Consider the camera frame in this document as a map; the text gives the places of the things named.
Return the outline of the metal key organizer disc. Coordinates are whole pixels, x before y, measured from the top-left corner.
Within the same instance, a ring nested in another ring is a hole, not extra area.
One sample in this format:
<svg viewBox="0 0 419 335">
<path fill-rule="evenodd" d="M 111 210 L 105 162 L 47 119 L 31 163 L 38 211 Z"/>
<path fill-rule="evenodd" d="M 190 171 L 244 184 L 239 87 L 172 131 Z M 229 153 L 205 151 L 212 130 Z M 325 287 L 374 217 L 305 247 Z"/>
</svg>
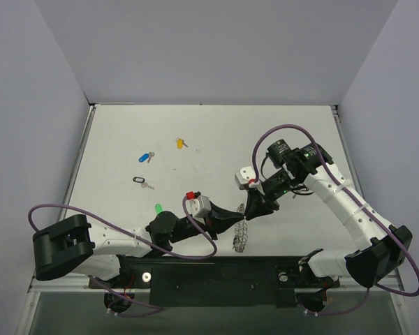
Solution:
<svg viewBox="0 0 419 335">
<path fill-rule="evenodd" d="M 237 211 L 244 214 L 244 210 L 245 210 L 245 204 L 241 203 L 238 206 Z M 245 217 L 244 217 L 243 221 L 241 221 L 239 223 L 236 223 L 234 225 L 234 227 L 235 227 L 234 237 L 239 238 L 240 244 L 237 245 L 237 246 L 233 246 L 233 250 L 236 253 L 243 253 L 244 250 L 245 250 L 245 247 L 247 245 L 247 241 L 248 241 L 248 225 L 247 225 L 247 222 L 245 220 Z"/>
</svg>

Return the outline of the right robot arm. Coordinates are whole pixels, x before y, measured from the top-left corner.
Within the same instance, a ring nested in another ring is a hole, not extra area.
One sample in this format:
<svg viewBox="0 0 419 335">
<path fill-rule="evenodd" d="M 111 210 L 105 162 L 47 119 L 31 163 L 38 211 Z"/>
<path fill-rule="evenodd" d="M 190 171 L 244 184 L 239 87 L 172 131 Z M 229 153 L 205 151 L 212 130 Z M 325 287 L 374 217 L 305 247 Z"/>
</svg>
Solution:
<svg viewBox="0 0 419 335">
<path fill-rule="evenodd" d="M 298 267 L 299 280 L 314 285 L 324 277 L 350 276 L 371 288 L 394 271 L 405 259 L 413 235 L 380 216 L 343 177 L 330 155 L 312 144 L 291 149 L 278 140 L 267 149 L 277 172 L 259 181 L 251 166 L 235 173 L 239 188 L 247 191 L 247 220 L 279 210 L 277 200 L 298 186 L 317 195 L 334 213 L 353 239 L 355 251 L 318 249 L 304 256 Z"/>
</svg>

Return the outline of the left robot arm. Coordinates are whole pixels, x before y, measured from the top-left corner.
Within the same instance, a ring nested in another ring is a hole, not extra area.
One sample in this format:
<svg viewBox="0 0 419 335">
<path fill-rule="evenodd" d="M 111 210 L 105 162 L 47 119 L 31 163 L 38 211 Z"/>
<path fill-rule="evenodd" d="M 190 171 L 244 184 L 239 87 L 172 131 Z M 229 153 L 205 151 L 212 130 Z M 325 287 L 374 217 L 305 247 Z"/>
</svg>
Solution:
<svg viewBox="0 0 419 335">
<path fill-rule="evenodd" d="M 51 281 L 69 273 L 95 276 L 120 288 L 128 283 L 128 267 L 121 256 L 157 258 L 172 255 L 172 244 L 201 235 L 213 243 L 219 234 L 243 220 L 199 196 L 179 218 L 161 211 L 147 226 L 117 227 L 83 209 L 33 235 L 36 279 Z"/>
</svg>

